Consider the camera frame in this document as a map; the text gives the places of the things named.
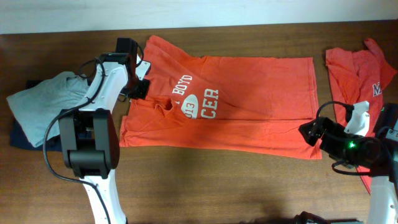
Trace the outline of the orange soccer print t-shirt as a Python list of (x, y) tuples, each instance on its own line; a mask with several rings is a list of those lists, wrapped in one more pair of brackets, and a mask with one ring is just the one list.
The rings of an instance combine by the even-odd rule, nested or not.
[(155, 35), (144, 53), (152, 64), (149, 91), (121, 121), (122, 147), (321, 158), (299, 132), (318, 109), (312, 58), (193, 57)]

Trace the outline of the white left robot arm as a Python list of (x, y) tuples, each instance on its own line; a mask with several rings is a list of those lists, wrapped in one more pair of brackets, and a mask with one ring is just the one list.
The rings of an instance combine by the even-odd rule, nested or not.
[(150, 68), (138, 55), (101, 55), (78, 108), (58, 121), (63, 161), (84, 186), (95, 223), (127, 223), (116, 187), (120, 147), (112, 112), (121, 93), (146, 97), (149, 81), (144, 77)]

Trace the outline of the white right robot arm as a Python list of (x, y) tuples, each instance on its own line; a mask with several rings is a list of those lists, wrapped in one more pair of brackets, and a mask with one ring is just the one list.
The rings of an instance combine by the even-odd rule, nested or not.
[(300, 125), (305, 142), (334, 160), (334, 172), (371, 177), (369, 223), (397, 223), (397, 105), (385, 104), (370, 127), (369, 102), (343, 104), (346, 126), (320, 114)]

